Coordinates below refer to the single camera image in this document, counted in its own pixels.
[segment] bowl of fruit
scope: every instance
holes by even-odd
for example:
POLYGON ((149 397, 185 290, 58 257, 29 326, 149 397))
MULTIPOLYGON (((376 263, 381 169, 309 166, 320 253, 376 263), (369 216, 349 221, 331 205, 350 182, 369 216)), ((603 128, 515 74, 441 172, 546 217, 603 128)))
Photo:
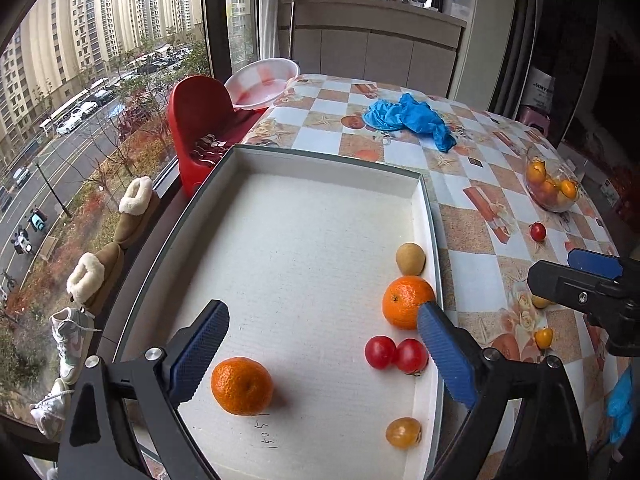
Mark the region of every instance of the bowl of fruit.
POLYGON ((564 213, 578 199, 574 174, 560 160, 545 159, 536 147, 525 155, 525 183, 532 199, 542 208, 564 213))

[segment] metal screw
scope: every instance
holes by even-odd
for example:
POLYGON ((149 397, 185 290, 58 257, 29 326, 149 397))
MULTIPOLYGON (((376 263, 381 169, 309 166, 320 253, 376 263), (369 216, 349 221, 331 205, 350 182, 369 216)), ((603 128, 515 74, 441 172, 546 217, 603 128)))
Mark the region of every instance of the metal screw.
POLYGON ((145 359, 147 361, 156 361, 160 358, 161 355, 162 350, 154 346, 153 348, 150 348, 145 352, 145 359))
POLYGON ((97 355, 90 355, 85 361, 84 366, 87 368, 94 368, 100 362, 100 358, 97 355))
POLYGON ((489 347, 482 350, 482 355, 487 361, 497 361, 498 359, 500 359, 500 356, 502 354, 500 354, 500 351, 498 349, 489 347))
POLYGON ((550 368, 559 368, 562 365, 562 361, 555 355, 550 355, 546 358, 546 365, 550 368))

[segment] white curtain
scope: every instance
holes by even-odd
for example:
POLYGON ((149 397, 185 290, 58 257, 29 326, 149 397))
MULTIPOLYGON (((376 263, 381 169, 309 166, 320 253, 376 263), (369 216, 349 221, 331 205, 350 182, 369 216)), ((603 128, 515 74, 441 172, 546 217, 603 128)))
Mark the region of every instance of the white curtain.
POLYGON ((260 59, 278 57, 278 4, 280 0, 258 0, 260 59))

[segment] table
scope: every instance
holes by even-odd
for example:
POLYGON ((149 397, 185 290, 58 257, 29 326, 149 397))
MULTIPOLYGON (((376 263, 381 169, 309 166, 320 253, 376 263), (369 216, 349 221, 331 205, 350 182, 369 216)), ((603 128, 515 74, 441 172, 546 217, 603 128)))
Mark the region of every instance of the table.
MULTIPOLYGON (((419 171, 427 185, 436 229, 444 310, 478 343, 505 356, 538 362, 535 330, 554 330, 552 354, 562 359, 592 445, 606 438, 604 399, 628 365, 608 355, 606 333, 582 314, 561 305, 537 310, 531 303, 527 271, 537 260, 566 264, 574 247, 617 256, 596 208, 583 190, 563 214, 539 208, 527 194, 523 154, 536 146, 547 158, 558 154, 535 130, 516 121, 472 110, 462 103, 370 81, 302 75, 289 85, 243 143, 332 153, 419 171), (457 145, 437 151, 432 139, 409 130, 380 132, 362 114, 377 99, 397 102, 404 92, 427 101, 449 126, 457 145), (546 226, 544 243, 529 236, 529 225, 546 226)), ((508 403, 480 478, 492 478, 507 447, 519 400, 508 403)), ((466 414, 445 396, 440 450, 466 414)))

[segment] street lamp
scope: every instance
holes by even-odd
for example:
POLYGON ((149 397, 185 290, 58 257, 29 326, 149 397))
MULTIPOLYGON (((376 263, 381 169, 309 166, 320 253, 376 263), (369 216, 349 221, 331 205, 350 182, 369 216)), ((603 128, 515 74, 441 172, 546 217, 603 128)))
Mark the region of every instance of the street lamp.
POLYGON ((56 198, 56 200, 60 204, 60 207, 62 208, 62 211, 64 211, 65 215, 67 215, 69 218, 73 218, 74 216, 69 212, 69 209, 66 208, 66 205, 64 205, 62 200, 60 200, 60 197, 58 195, 56 195, 55 191, 53 191, 53 187, 51 187, 51 184, 47 180, 47 177, 44 175, 44 172, 42 171, 42 168, 40 167, 40 161, 38 160, 37 157, 36 157, 36 168, 38 168, 38 171, 42 175, 44 183, 47 184, 47 187, 49 187, 50 192, 52 193, 52 195, 56 198))

